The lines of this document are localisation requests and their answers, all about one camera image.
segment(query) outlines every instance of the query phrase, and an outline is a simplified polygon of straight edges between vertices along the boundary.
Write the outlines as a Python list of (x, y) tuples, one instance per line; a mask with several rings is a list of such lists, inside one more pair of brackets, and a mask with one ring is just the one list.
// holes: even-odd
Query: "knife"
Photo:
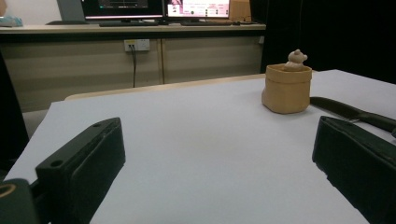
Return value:
[(396, 120), (375, 113), (360, 110), (351, 105), (346, 105), (324, 97), (311, 96), (310, 103), (321, 109), (328, 110), (338, 116), (349, 120), (360, 120), (377, 128), (390, 132), (396, 138)]

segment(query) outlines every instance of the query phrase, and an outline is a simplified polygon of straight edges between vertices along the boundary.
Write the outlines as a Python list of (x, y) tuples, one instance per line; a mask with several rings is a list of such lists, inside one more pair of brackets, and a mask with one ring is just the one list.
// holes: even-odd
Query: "white table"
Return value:
[[(396, 119), (395, 87), (332, 70), (313, 75), (311, 95)], [(33, 182), (71, 138), (120, 117), (127, 162), (92, 223), (367, 223), (312, 162), (319, 117), (330, 114), (272, 113), (263, 88), (259, 78), (53, 103), (7, 179)]]

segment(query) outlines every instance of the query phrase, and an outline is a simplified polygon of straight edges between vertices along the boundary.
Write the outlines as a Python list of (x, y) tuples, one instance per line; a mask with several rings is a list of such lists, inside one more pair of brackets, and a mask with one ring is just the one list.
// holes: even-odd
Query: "computer monitor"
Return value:
[(85, 21), (160, 20), (163, 0), (80, 0)]
[(230, 0), (164, 0), (165, 19), (196, 21), (200, 19), (229, 19)]

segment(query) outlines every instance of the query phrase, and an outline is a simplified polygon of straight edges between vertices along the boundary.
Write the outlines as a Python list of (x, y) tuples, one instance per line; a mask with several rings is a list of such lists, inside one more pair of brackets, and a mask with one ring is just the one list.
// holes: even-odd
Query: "screw hole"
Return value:
[(52, 167), (57, 167), (57, 166), (62, 165), (62, 163), (64, 163), (64, 162), (63, 162), (63, 161), (53, 161), (53, 162), (50, 164), (50, 166), (52, 166)]
[(8, 194), (12, 193), (16, 187), (17, 186), (15, 186), (14, 184), (6, 184), (0, 186), (0, 198), (6, 197)]

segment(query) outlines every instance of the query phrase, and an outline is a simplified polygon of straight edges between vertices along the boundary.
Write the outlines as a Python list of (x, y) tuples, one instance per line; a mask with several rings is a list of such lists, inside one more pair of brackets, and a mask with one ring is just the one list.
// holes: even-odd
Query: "wooden container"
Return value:
[(266, 68), (262, 103), (271, 111), (291, 114), (304, 111), (309, 106), (312, 69), (303, 66), (301, 71), (291, 72), (284, 64), (272, 64)]

